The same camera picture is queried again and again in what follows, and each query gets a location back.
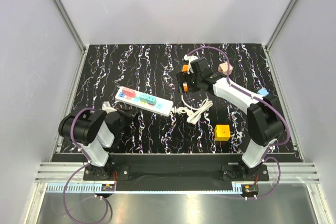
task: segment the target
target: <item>green block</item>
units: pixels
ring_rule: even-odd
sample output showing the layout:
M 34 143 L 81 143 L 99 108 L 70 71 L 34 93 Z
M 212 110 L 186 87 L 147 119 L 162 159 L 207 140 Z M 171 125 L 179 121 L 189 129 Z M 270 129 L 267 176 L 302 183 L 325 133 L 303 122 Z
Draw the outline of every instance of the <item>green block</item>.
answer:
M 141 93 L 139 98 L 141 102 L 147 102 L 148 95 Z
M 152 96 L 148 96 L 147 97 L 147 103 L 151 104 L 151 105 L 155 105 L 156 104 L 156 98 L 152 97 Z

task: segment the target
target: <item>red block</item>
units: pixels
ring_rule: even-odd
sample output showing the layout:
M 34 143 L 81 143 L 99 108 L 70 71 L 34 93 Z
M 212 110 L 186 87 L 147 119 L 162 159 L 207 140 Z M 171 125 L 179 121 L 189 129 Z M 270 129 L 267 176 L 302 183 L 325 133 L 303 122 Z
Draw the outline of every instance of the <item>red block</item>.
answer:
M 128 97 L 132 97 L 132 98 L 135 97 L 135 91 L 133 89 L 123 88 L 122 92 Z

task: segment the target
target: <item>black marble tabletop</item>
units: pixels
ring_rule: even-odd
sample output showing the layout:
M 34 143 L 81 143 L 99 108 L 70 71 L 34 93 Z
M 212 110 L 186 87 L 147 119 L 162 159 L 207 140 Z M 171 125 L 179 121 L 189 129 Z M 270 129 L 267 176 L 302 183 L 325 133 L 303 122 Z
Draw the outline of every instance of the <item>black marble tabletop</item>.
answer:
M 174 102 L 183 106 L 178 92 L 176 73 L 180 72 L 183 57 L 200 44 L 159 45 L 91 45 L 85 60 L 73 106 L 86 105 L 100 109 L 104 101 L 115 103 L 114 96 L 120 86 Z M 230 78 L 244 88 L 257 92 L 266 88 L 277 95 L 268 62 L 261 44 L 211 44 L 225 51 L 234 67 Z M 205 57 L 210 67 L 217 71 L 225 58 L 217 51 L 203 49 L 195 53 Z M 197 108 L 209 98 L 214 105 L 202 115 L 196 125 L 186 122 L 187 115 L 169 117 L 140 110 L 124 132 L 118 153 L 242 153 L 250 138 L 246 115 L 230 102 L 205 92 L 185 94 L 185 101 Z M 215 142 L 217 124 L 230 126 L 229 142 Z M 61 152 L 77 152 L 64 140 Z M 293 144 L 275 152 L 294 152 Z

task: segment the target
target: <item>yellow cube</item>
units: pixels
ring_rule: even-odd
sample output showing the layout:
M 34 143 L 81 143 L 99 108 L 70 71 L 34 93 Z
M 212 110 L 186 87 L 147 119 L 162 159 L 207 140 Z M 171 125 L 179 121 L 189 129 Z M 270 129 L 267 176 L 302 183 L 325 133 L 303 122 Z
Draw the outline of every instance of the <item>yellow cube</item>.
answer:
M 229 125 L 216 125 L 215 141 L 228 141 L 231 137 Z

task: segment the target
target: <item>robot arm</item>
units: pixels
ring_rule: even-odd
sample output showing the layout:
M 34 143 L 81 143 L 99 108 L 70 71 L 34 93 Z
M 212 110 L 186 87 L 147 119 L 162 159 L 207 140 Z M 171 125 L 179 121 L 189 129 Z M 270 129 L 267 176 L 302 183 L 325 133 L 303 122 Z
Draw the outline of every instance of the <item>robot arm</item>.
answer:
M 234 82 L 227 82 L 222 73 L 213 73 L 204 58 L 198 58 L 190 62 L 192 70 L 177 74 L 177 80 L 182 92 L 184 87 L 190 92 L 204 90 L 223 98 L 247 114 L 248 133 L 251 141 L 243 154 L 240 162 L 241 175 L 253 172 L 261 163 L 269 145 L 284 131 L 285 127 L 281 120 L 261 102 L 259 98 L 271 104 L 276 110 L 281 111 L 278 98 L 272 94 L 263 97 L 260 94 L 250 92 Z

